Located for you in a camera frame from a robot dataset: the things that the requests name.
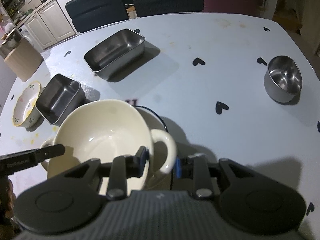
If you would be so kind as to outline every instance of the yellow rim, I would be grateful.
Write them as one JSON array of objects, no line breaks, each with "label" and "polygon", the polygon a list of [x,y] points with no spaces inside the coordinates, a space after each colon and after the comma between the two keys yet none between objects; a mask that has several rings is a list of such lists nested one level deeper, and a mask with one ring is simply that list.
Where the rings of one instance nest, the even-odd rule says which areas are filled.
[{"label": "yellow rim", "polygon": [[[28,86],[31,85],[31,84],[34,84],[34,83],[35,83],[35,84],[39,84],[39,91],[38,91],[38,94],[36,95],[36,99],[38,99],[38,98],[39,98],[40,91],[41,91],[41,84],[40,84],[39,81],[33,81],[33,82],[31,82],[30,84],[28,84]],[[18,97],[17,102],[16,102],[16,106],[15,106],[14,109],[13,109],[13,115],[12,115],[11,121],[12,121],[12,123],[13,123],[13,125],[14,125],[15,127],[21,126],[21,125],[25,122],[25,120],[28,119],[28,116],[29,116],[29,115],[28,115],[25,119],[23,119],[22,122],[21,122],[20,124],[18,124],[18,125],[16,125],[16,124],[14,123],[14,121],[13,121],[13,118],[14,118],[14,110],[15,110],[16,107],[17,107],[18,100],[19,100],[19,98],[23,95],[23,92],[24,92],[26,89],[24,89],[24,90],[22,91],[21,95]],[[31,109],[31,111],[30,111],[30,114],[31,114],[32,110],[33,110],[35,107],[36,107],[36,103],[33,105],[32,109]]]}]

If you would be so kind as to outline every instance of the kitchen counter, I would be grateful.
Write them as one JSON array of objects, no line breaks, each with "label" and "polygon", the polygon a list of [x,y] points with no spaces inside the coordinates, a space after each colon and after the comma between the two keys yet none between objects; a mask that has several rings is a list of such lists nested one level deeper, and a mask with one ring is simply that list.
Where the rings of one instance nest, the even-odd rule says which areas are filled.
[{"label": "kitchen counter", "polygon": [[52,2],[54,0],[47,0],[45,3],[41,4],[39,7],[34,9],[32,13],[30,13],[26,18],[24,18],[21,22],[18,23],[17,27],[20,28],[30,17],[32,17],[37,11],[41,10],[44,6],[46,6],[48,3]]}]

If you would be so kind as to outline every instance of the washing machine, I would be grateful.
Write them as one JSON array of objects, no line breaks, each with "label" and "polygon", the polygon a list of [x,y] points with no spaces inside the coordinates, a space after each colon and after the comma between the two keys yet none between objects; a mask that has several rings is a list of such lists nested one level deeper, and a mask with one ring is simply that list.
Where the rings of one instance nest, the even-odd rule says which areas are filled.
[{"label": "washing machine", "polygon": [[28,32],[28,30],[26,29],[26,27],[24,25],[22,25],[19,28],[19,31],[21,32],[21,34],[27,39],[27,41],[30,42],[30,44],[39,52],[42,53],[44,52],[44,49],[41,48],[41,46],[39,45],[39,43],[36,41],[35,38],[32,37],[32,35]]}]

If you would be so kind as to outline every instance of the metal bowl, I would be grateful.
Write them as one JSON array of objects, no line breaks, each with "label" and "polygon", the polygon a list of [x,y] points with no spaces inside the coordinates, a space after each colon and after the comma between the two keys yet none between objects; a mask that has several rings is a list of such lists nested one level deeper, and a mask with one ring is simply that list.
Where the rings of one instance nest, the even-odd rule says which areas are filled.
[{"label": "metal bowl", "polygon": [[120,30],[90,49],[84,60],[92,72],[108,80],[115,72],[145,52],[145,37],[129,30]]},{"label": "metal bowl", "polygon": [[268,64],[264,86],[273,100],[289,102],[302,88],[302,77],[297,64],[288,56],[274,57]]},{"label": "metal bowl", "polygon": [[56,74],[40,94],[36,108],[49,124],[60,126],[84,100],[85,94],[80,82]]}]

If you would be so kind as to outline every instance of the floral ceramic bowl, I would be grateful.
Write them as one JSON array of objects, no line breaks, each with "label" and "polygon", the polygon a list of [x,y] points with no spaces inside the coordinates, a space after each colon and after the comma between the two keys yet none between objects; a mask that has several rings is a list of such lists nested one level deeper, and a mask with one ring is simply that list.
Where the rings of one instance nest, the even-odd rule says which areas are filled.
[{"label": "floral ceramic bowl", "polygon": [[29,128],[33,126],[40,117],[35,108],[36,101],[41,91],[41,84],[33,81],[22,92],[13,110],[12,122],[14,126]]}]

